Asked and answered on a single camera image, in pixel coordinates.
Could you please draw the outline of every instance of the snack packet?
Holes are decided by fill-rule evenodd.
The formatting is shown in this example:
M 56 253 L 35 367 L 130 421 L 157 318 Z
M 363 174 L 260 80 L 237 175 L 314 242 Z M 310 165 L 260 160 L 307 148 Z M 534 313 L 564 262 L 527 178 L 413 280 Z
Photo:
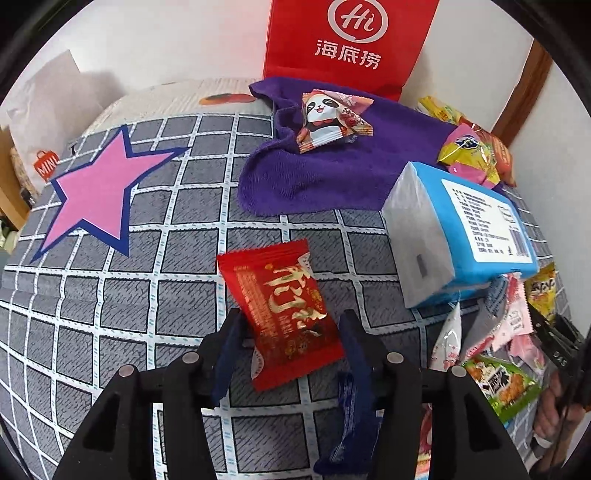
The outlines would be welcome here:
M 419 98 L 416 110 L 425 115 L 435 117 L 442 122 L 453 125 L 459 125 L 460 118 L 464 116 L 463 113 L 459 112 L 454 107 L 446 105 L 432 96 Z
M 457 302 L 453 310 L 447 315 L 437 342 L 431 353 L 429 368 L 440 372 L 456 364 L 460 357 L 462 345 L 462 315 L 460 302 Z M 418 448 L 417 471 L 415 480 L 427 480 L 431 467 L 431 437 L 433 428 L 433 409 L 428 403 L 423 404 L 425 415 L 421 424 L 421 436 Z
M 525 281 L 527 301 L 538 310 L 548 324 L 554 323 L 556 316 L 556 269 L 554 262 L 540 268 L 540 271 Z
M 510 362 L 477 355 L 463 365 L 502 423 L 515 417 L 541 391 L 533 379 Z
M 519 274 L 508 274 L 509 286 L 507 289 L 507 307 L 499 328 L 492 339 L 492 351 L 506 345 L 511 339 L 518 335 L 533 333 L 534 327 L 531 324 L 530 310 L 525 299 L 525 287 L 519 279 Z
M 509 278 L 505 275 L 491 282 L 484 304 L 481 305 L 474 324 L 464 340 L 460 354 L 463 362 L 490 347 L 495 331 L 506 312 L 508 287 Z
M 438 161 L 447 165 L 450 173 L 489 189 L 501 181 L 490 149 L 465 124 L 447 137 Z
M 295 138 L 300 153 L 354 134 L 373 135 L 374 128 L 360 117 L 373 102 L 371 98 L 329 90 L 305 93 L 304 126 Z
M 509 355 L 521 358 L 536 374 L 543 375 L 546 359 L 530 335 L 517 335 L 511 341 Z
M 431 353 L 431 364 L 429 368 L 446 372 L 460 358 L 461 344 L 462 316 L 460 314 L 460 303 L 458 302 L 447 316 L 445 323 L 443 323 L 443 327 Z
M 435 97 L 426 96 L 419 99 L 416 110 L 425 115 L 438 118 L 442 122 L 453 125 L 466 124 L 474 130 L 478 138 L 490 150 L 496 171 L 501 180 L 511 187 L 517 186 L 513 178 L 513 157 L 505 144 L 496 136 L 484 130 L 480 125 L 468 120 L 463 113 L 454 107 L 440 102 Z
M 462 117 L 460 123 L 468 125 L 476 132 L 476 135 L 487 145 L 495 159 L 495 168 L 499 177 L 507 185 L 517 187 L 513 178 L 513 156 L 505 144 L 490 132 L 484 130 L 480 125 Z
M 255 336 L 252 383 L 266 390 L 342 358 L 343 346 L 309 266 L 305 239 L 217 256 Z
M 418 444 L 417 470 L 414 480 L 428 480 L 431 468 L 431 439 L 433 435 L 433 409 L 430 404 L 423 405 L 425 414 L 421 423 L 421 436 Z

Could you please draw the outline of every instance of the purple towel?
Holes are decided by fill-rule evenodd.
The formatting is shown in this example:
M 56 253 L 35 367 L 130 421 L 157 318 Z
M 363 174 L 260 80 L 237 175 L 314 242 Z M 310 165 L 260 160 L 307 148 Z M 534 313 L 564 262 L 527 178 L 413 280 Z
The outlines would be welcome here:
M 330 83 L 272 77 L 250 88 L 255 97 L 272 100 L 276 110 L 275 139 L 252 153 L 238 184 L 240 204 L 256 215 L 380 210 L 404 166 L 410 161 L 435 165 L 455 129 L 392 100 Z M 374 99 L 362 115 L 373 126 L 373 137 L 300 154 L 301 96 L 313 89 Z

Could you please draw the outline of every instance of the screw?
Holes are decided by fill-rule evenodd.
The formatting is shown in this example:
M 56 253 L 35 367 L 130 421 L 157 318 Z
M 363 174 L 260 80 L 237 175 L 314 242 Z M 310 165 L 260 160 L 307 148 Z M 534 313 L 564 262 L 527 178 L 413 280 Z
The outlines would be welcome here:
M 401 364 L 404 362 L 404 356 L 398 352 L 390 352 L 386 355 L 386 360 L 391 364 Z
M 119 375 L 122 377 L 128 377 L 134 372 L 133 365 L 124 365 L 119 369 Z
M 187 352 L 183 355 L 183 362 L 186 364 L 193 364 L 199 360 L 199 354 L 197 352 Z
M 466 369 L 460 365 L 454 365 L 452 367 L 452 374 L 456 377 L 465 377 L 466 373 Z

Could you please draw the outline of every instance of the white wall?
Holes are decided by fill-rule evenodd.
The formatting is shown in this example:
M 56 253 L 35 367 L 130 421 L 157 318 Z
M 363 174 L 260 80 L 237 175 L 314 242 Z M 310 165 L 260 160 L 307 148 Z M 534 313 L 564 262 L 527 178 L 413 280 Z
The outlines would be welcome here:
M 161 83 L 260 77 L 270 4 L 94 0 L 40 50 L 17 85 L 68 48 L 104 106 Z M 414 106 L 420 96 L 437 95 L 491 127 L 530 45 L 531 37 L 490 0 L 440 0 L 402 102 Z M 2 108 L 0 123 L 6 123 Z
M 519 190 L 548 239 L 574 324 L 591 325 L 591 118 L 553 65 L 511 145 Z
M 433 95 L 492 129 L 519 81 L 532 37 L 490 0 L 440 0 L 401 103 Z

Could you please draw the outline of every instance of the blue tissue box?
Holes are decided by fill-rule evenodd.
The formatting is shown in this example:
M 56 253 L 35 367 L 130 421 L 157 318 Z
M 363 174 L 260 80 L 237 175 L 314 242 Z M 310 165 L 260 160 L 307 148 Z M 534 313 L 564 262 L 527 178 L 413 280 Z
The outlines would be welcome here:
M 538 271 L 512 203 L 438 168 L 408 163 L 382 214 L 407 308 L 466 298 L 503 273 Z

